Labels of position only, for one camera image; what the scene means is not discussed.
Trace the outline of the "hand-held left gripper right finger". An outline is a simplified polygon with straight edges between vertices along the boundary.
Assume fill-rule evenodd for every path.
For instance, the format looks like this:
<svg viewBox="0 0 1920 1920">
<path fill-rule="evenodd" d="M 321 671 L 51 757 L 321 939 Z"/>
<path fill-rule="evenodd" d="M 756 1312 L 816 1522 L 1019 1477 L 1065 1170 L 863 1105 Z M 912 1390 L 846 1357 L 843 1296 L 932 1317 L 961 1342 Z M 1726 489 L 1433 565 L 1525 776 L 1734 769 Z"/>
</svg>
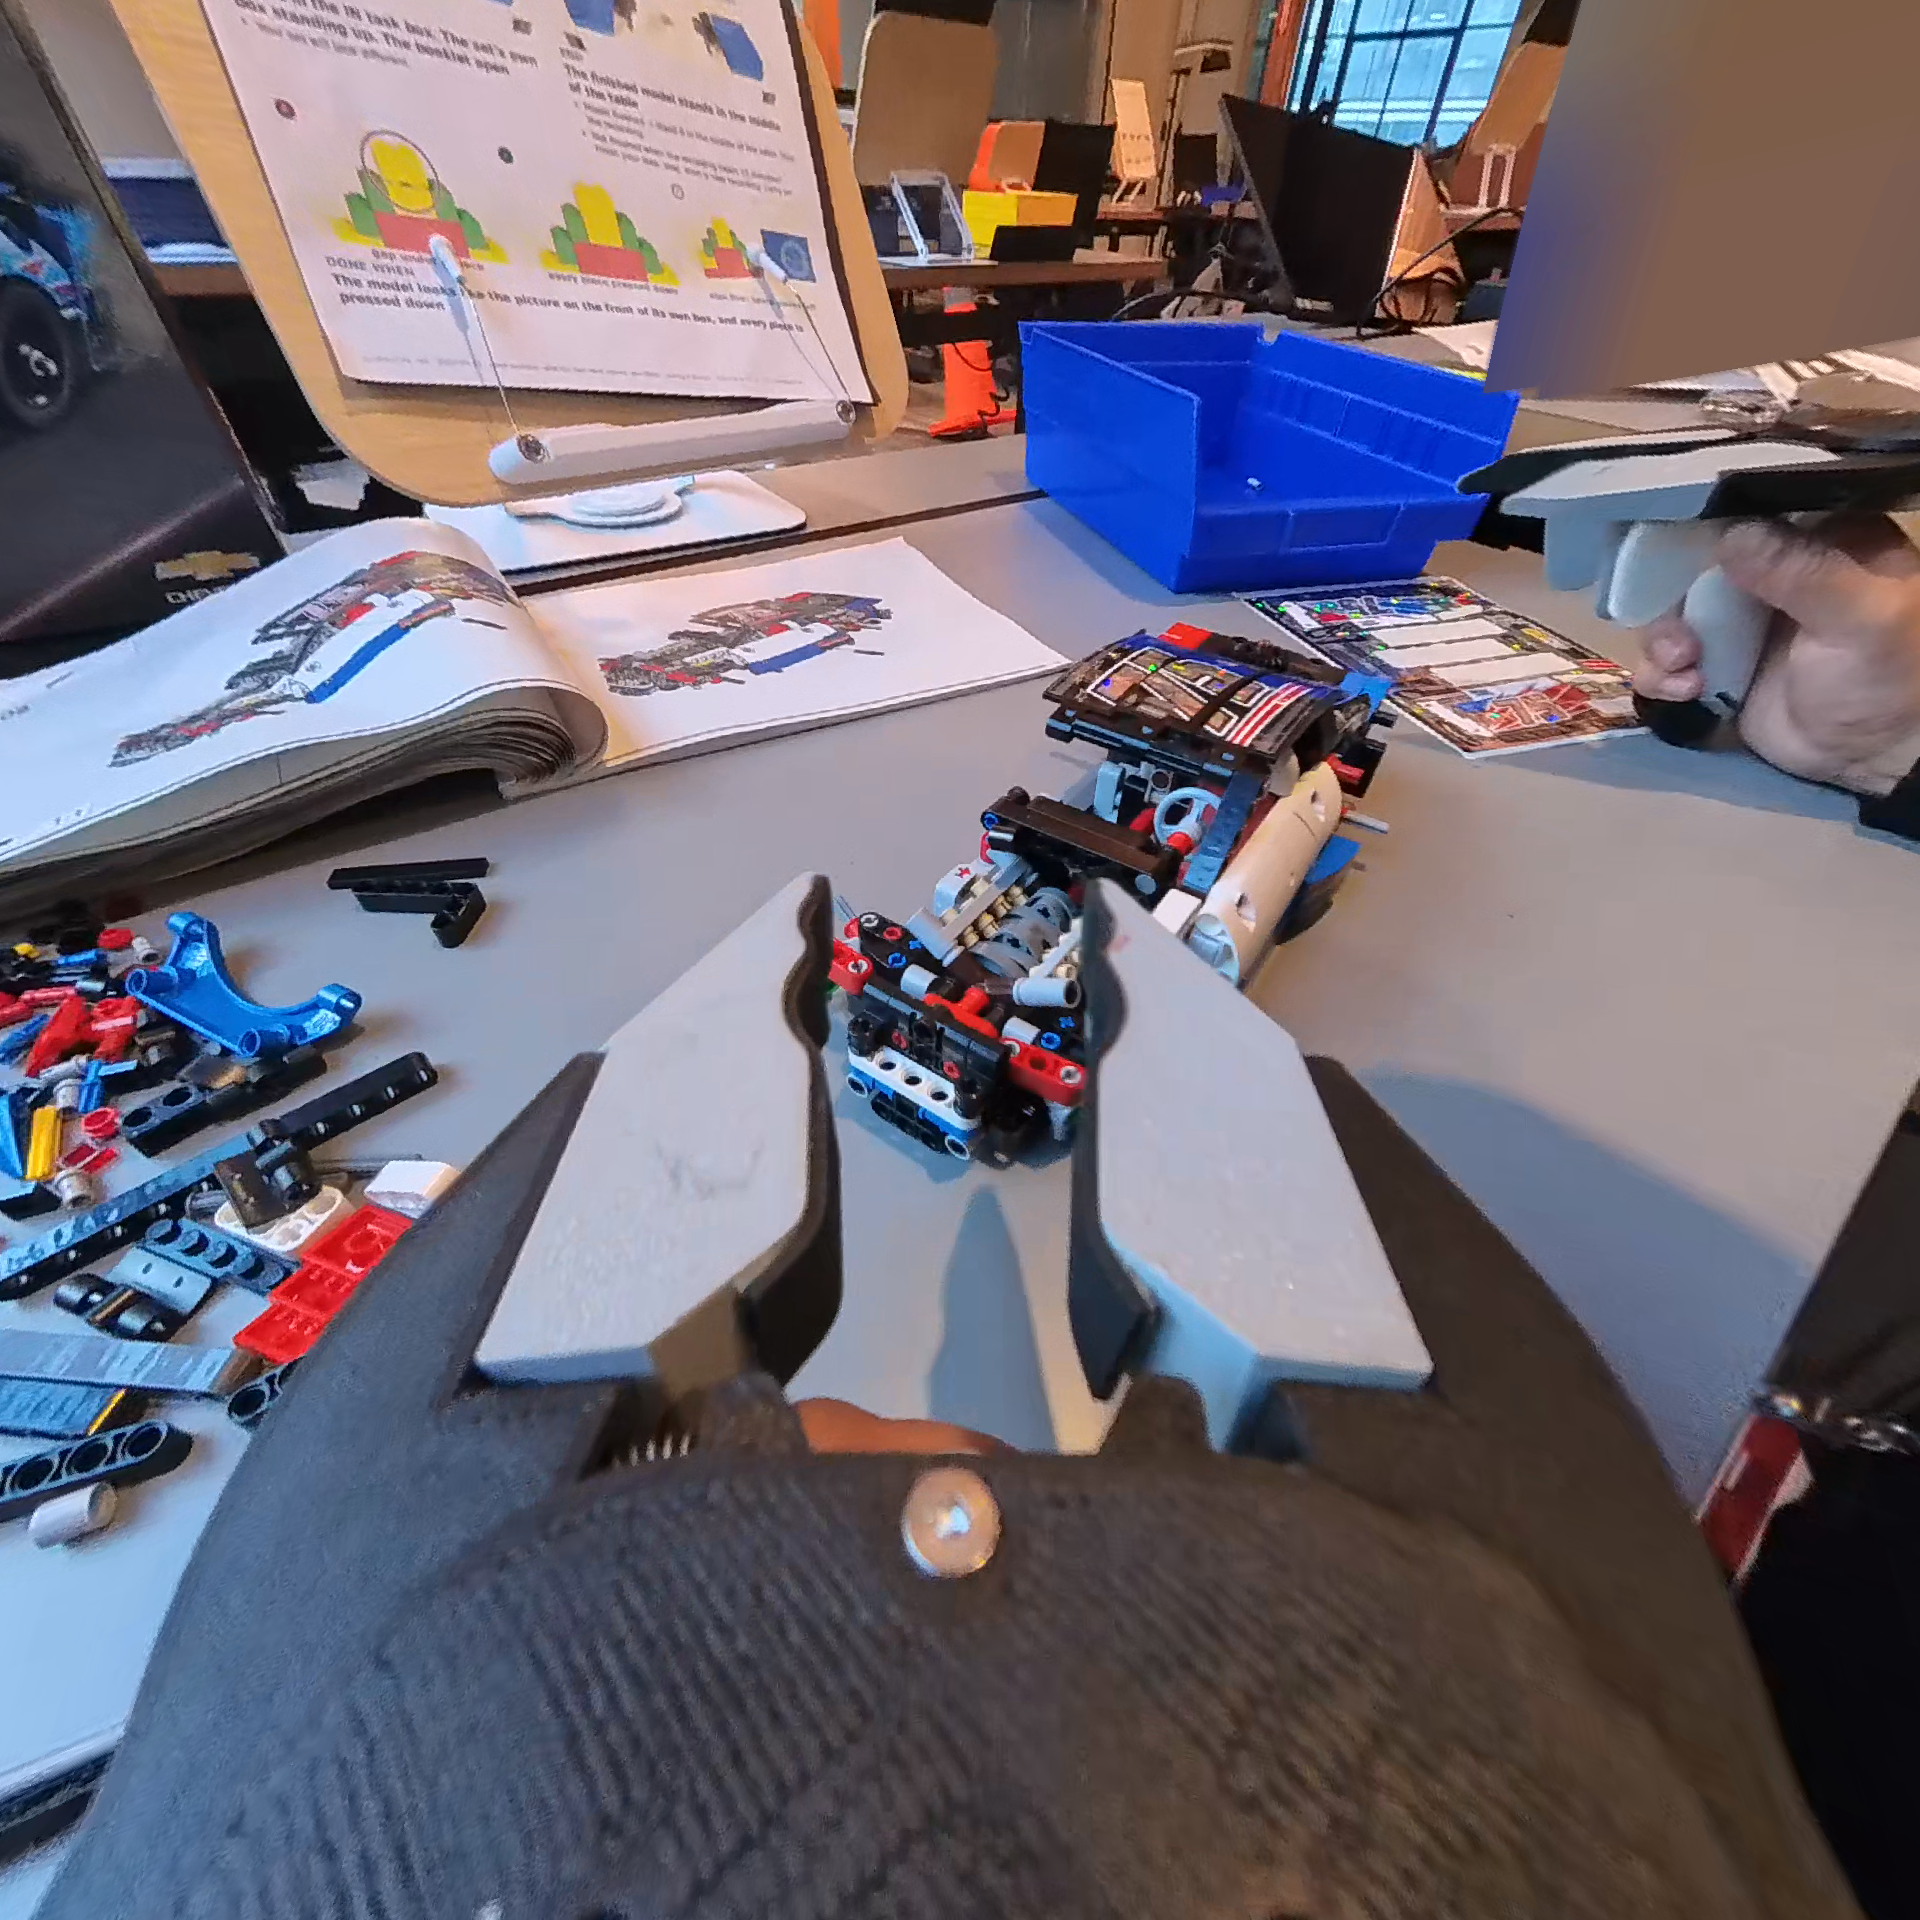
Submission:
<svg viewBox="0 0 1920 1920">
<path fill-rule="evenodd" d="M 1433 1375 L 1303 1045 L 1123 885 L 1082 915 L 1066 1327 L 1093 1404 L 1198 1390 L 1219 1452 L 1285 1382 Z"/>
</svg>

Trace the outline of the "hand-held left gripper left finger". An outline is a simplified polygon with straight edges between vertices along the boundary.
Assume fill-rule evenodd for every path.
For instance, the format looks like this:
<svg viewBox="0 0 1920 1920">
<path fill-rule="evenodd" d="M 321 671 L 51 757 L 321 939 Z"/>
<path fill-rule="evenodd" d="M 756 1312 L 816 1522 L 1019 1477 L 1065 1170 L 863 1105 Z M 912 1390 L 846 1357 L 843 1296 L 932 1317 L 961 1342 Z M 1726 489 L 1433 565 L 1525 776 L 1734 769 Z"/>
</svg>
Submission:
<svg viewBox="0 0 1920 1920">
<path fill-rule="evenodd" d="M 836 893 L 798 874 L 600 1050 L 474 1367 L 489 1382 L 793 1375 L 843 1304 Z"/>
</svg>

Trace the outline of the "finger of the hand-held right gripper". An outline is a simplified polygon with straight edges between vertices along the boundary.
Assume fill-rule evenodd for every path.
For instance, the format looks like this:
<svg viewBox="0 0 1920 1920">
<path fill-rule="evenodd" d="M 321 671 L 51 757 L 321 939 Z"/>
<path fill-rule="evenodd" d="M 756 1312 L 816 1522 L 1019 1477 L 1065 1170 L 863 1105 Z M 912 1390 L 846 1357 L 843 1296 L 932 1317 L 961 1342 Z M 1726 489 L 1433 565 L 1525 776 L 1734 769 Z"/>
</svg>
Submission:
<svg viewBox="0 0 1920 1920">
<path fill-rule="evenodd" d="M 1914 450 L 1822 450 L 1817 463 L 1722 473 L 1711 489 L 1513 498 L 1501 518 L 1543 530 L 1547 588 L 1690 588 L 1712 566 L 1718 529 L 1791 513 L 1899 513 L 1914 506 Z"/>
<path fill-rule="evenodd" d="M 1627 439 L 1567 439 L 1540 450 L 1509 450 L 1501 457 L 1457 475 L 1457 495 L 1567 506 L 1584 495 L 1664 495 L 1711 489 L 1722 473 L 1817 463 L 1822 444 L 1795 435 L 1735 435 L 1726 427 L 1664 432 Z"/>
</svg>

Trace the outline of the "holographic sticker sheet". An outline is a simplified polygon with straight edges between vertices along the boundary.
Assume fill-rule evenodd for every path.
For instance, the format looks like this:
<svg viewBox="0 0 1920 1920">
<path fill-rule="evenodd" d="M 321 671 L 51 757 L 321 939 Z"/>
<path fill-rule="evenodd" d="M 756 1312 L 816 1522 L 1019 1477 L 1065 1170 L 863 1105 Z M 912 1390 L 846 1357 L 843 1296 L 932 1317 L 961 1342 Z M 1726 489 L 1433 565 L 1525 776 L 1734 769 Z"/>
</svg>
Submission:
<svg viewBox="0 0 1920 1920">
<path fill-rule="evenodd" d="M 1245 591 L 1291 644 L 1355 672 L 1380 711 L 1463 757 L 1643 731 L 1632 679 L 1451 579 Z"/>
</svg>

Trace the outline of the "pile of toy bricks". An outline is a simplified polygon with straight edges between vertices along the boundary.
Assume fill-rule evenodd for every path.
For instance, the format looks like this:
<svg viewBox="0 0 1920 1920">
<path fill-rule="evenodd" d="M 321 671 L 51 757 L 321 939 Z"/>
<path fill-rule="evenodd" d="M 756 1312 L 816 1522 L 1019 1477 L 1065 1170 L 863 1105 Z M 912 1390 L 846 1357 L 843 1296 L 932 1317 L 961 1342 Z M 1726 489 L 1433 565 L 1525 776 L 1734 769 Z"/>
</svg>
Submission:
<svg viewBox="0 0 1920 1920">
<path fill-rule="evenodd" d="M 98 1541 L 198 1452 L 198 1407 L 258 1426 L 447 1166 L 326 1166 L 437 1090 L 426 1052 L 340 1077 L 328 1045 L 243 1061 L 127 997 L 169 954 L 66 906 L 5 943 L 5 1525 Z"/>
</svg>

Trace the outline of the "toy brick car model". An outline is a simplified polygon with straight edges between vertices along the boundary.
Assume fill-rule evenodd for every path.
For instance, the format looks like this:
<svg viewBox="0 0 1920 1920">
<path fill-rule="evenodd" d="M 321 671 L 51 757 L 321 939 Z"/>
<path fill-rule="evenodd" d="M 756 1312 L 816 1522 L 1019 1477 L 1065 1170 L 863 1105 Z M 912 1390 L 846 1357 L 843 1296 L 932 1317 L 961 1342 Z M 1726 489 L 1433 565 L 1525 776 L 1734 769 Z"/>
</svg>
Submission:
<svg viewBox="0 0 1920 1920">
<path fill-rule="evenodd" d="M 1002 790 L 912 915 L 840 906 L 846 1090 L 935 1161 L 1073 1136 L 1093 878 L 1236 992 L 1317 924 L 1362 851 L 1342 821 L 1388 728 L 1380 679 L 1203 628 L 1123 638 L 1045 703 L 1045 731 L 1101 760 L 1065 796 Z"/>
</svg>

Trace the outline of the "grey desk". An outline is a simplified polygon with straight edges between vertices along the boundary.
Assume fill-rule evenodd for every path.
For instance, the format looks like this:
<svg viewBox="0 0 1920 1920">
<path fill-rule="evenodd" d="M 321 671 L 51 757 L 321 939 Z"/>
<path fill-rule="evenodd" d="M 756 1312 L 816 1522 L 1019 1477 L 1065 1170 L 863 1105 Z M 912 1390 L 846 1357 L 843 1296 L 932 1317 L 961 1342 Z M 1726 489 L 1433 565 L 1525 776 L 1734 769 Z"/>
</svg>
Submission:
<svg viewBox="0 0 1920 1920">
<path fill-rule="evenodd" d="M 1179 619 L 1261 634 L 1232 602 L 1179 605 L 1029 495 L 1013 439 L 788 466 L 769 489 L 807 513 L 798 561 L 901 534 L 1057 656 Z M 140 924 L 202 906 L 262 997 L 361 992 L 326 1090 L 406 1050 L 440 1088 L 348 1150 L 474 1166 L 793 874 L 918 906 L 1009 785 L 1066 790 L 1025 684 L 524 802 L 437 781 L 186 878 Z M 1914 846 L 1740 751 L 1656 736 L 1466 760 L 1396 722 L 1365 814 L 1388 835 L 1362 835 L 1362 874 L 1257 997 L 1547 1278 L 1695 1501 L 1914 1088 Z M 457 851 L 495 885 L 452 954 L 326 887 L 343 863 Z M 940 1174 L 846 1090 L 836 1113 L 846 1293 L 798 1391 L 1090 1449 L 1066 1170 Z M 186 1466 L 125 1492 L 99 1541 L 33 1551 L 5 1525 L 5 1780 L 127 1713 L 246 1442 L 186 1415 Z"/>
</svg>

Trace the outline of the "person's right hand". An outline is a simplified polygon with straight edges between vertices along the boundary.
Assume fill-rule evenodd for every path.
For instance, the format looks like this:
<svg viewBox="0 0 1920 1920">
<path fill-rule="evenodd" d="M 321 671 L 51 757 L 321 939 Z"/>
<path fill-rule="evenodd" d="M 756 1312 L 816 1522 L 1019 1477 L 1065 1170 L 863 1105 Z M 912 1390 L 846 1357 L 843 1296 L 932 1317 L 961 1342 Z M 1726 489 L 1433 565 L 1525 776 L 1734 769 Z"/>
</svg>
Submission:
<svg viewBox="0 0 1920 1920">
<path fill-rule="evenodd" d="M 1890 802 L 1920 757 L 1920 556 L 1885 513 L 1734 523 L 1712 565 L 1769 615 L 1734 720 L 1785 781 Z"/>
</svg>

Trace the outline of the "blue storage bin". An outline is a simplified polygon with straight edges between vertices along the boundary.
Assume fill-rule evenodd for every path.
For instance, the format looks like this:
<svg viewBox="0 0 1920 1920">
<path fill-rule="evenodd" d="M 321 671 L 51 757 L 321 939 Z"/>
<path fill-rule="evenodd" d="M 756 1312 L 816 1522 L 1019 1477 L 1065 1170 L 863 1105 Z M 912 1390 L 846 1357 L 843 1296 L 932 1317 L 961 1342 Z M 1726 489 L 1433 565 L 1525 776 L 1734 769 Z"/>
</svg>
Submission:
<svg viewBox="0 0 1920 1920">
<path fill-rule="evenodd" d="M 1025 482 L 1170 591 L 1417 579 L 1516 394 L 1261 319 L 1025 319 Z"/>
</svg>

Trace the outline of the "black angled brick beam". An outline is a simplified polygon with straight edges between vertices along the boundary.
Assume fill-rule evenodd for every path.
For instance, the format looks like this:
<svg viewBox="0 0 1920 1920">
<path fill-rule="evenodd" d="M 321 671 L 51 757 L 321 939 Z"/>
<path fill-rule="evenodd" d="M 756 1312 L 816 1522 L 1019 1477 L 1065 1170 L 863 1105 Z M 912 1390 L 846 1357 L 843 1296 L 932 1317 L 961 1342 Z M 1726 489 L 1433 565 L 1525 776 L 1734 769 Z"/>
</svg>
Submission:
<svg viewBox="0 0 1920 1920">
<path fill-rule="evenodd" d="M 475 878 L 367 878 L 348 887 L 361 912 L 422 915 L 440 948 L 461 948 L 485 915 Z"/>
</svg>

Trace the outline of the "black monitor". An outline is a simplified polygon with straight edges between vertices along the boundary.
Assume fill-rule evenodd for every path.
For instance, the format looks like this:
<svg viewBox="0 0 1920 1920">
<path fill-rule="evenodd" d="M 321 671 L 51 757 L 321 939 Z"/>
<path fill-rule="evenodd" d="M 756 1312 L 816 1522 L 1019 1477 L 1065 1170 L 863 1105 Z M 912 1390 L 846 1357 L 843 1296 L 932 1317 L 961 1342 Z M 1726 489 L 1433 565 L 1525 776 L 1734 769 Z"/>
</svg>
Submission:
<svg viewBox="0 0 1920 1920">
<path fill-rule="evenodd" d="M 1457 316 L 1466 277 L 1420 146 L 1245 96 L 1224 96 L 1219 117 L 1296 319 L 1370 329 Z"/>
</svg>

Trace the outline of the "large window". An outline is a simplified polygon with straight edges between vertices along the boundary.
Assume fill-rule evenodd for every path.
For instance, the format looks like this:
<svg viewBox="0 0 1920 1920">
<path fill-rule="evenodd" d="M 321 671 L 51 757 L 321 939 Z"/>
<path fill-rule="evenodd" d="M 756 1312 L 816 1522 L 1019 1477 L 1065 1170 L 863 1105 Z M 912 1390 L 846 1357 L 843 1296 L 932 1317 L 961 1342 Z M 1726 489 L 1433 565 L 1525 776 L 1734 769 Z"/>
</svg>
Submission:
<svg viewBox="0 0 1920 1920">
<path fill-rule="evenodd" d="M 1286 108 L 1345 135 L 1451 146 L 1491 104 L 1520 0 L 1309 0 Z"/>
</svg>

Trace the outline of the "blue wishbone brick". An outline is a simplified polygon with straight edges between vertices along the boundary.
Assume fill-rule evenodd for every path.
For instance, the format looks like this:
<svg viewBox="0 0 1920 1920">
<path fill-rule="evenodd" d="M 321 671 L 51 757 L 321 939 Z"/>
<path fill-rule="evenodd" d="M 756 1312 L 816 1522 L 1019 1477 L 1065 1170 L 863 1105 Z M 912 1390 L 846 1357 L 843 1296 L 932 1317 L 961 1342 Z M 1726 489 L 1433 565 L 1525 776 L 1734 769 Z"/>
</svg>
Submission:
<svg viewBox="0 0 1920 1920">
<path fill-rule="evenodd" d="M 217 920 L 174 912 L 164 924 L 174 934 L 169 954 L 125 972 L 119 986 L 231 1060 L 262 1061 L 301 1045 L 328 1045 L 361 1011 L 361 996 L 348 986 L 321 986 L 280 1010 L 258 1003 L 235 986 Z"/>
</svg>

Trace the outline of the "open instruction booklet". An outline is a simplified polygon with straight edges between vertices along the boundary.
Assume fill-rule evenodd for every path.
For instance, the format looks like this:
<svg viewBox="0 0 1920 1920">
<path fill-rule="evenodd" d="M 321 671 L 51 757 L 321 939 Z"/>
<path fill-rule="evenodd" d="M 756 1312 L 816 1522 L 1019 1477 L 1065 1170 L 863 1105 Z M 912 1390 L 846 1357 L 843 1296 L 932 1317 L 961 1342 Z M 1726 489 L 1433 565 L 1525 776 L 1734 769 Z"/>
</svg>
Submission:
<svg viewBox="0 0 1920 1920">
<path fill-rule="evenodd" d="M 468 530 L 382 518 L 5 684 L 5 915 L 422 781 L 517 796 L 1057 671 L 908 539 L 512 591 Z"/>
</svg>

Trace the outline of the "orange plastic object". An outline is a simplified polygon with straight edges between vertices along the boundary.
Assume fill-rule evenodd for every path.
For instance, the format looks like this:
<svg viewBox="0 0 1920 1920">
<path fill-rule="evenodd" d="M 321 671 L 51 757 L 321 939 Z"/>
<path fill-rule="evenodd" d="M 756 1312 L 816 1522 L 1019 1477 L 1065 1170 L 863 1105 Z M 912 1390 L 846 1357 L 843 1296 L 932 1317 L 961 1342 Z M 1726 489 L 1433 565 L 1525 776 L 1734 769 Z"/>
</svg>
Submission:
<svg viewBox="0 0 1920 1920">
<path fill-rule="evenodd" d="M 986 439 L 1002 421 L 993 349 L 986 339 L 945 344 L 945 412 L 932 439 Z"/>
</svg>

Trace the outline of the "yellow storage bin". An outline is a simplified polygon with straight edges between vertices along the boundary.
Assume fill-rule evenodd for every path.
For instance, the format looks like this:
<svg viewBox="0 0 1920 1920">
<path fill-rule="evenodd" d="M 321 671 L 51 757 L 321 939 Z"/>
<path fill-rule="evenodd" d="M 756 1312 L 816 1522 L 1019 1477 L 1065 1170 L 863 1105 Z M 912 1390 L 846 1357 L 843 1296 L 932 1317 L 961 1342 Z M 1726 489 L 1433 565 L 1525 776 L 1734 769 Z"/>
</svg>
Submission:
<svg viewBox="0 0 1920 1920">
<path fill-rule="evenodd" d="M 1079 237 L 1079 193 L 1055 190 L 966 190 L 961 219 L 970 254 L 986 263 L 1073 263 Z"/>
</svg>

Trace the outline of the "clear acrylic sign holder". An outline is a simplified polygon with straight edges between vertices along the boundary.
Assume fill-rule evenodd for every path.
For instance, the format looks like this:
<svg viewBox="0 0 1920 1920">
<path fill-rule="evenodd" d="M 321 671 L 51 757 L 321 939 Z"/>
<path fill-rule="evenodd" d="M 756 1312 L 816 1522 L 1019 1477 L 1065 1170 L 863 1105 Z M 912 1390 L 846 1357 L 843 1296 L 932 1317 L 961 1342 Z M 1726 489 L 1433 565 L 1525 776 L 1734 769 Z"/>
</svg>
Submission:
<svg viewBox="0 0 1920 1920">
<path fill-rule="evenodd" d="M 890 245 L 878 263 L 894 265 L 951 265 L 970 263 L 975 245 L 961 217 L 961 198 L 940 169 L 894 169 L 884 185 L 890 203 Z"/>
</svg>

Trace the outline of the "wooden document stand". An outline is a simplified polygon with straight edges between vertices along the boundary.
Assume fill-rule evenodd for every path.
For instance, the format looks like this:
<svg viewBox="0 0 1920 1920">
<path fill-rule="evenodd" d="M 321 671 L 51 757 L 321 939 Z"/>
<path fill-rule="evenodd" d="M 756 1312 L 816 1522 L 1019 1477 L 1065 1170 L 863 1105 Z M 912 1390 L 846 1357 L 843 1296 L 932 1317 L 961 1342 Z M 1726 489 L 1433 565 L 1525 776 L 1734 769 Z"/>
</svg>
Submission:
<svg viewBox="0 0 1920 1920">
<path fill-rule="evenodd" d="M 900 319 L 825 58 L 793 13 L 783 18 L 807 81 L 812 149 L 828 208 L 825 237 L 843 277 L 855 363 L 869 383 L 868 405 L 517 394 L 495 390 L 489 371 L 475 371 L 475 383 L 461 390 L 343 377 L 321 313 L 309 298 L 208 11 L 186 0 L 116 0 L 112 11 L 301 397 L 374 482 L 422 506 L 482 510 L 673 473 L 820 457 L 825 450 L 884 439 L 900 427 L 908 406 Z"/>
</svg>

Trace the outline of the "toy car set box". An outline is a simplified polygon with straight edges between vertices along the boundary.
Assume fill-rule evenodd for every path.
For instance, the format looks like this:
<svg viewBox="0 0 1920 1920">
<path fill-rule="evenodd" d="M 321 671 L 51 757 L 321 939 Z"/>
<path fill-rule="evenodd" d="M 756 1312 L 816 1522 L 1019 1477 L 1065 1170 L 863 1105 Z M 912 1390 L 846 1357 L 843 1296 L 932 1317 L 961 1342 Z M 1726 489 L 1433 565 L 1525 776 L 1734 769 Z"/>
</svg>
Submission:
<svg viewBox="0 0 1920 1920">
<path fill-rule="evenodd" d="M 19 5 L 0 13 L 0 641 L 136 634 L 280 523 Z"/>
</svg>

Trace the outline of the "printed instruction sheet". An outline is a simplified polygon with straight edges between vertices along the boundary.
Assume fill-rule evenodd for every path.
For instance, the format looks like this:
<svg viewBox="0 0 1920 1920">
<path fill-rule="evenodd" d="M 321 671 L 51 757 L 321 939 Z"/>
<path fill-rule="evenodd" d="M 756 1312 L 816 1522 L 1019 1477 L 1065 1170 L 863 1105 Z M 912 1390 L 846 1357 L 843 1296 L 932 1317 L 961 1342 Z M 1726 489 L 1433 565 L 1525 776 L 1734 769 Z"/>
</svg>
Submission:
<svg viewBox="0 0 1920 1920">
<path fill-rule="evenodd" d="M 869 397 L 788 5 L 218 0 L 208 27 L 343 377 Z"/>
</svg>

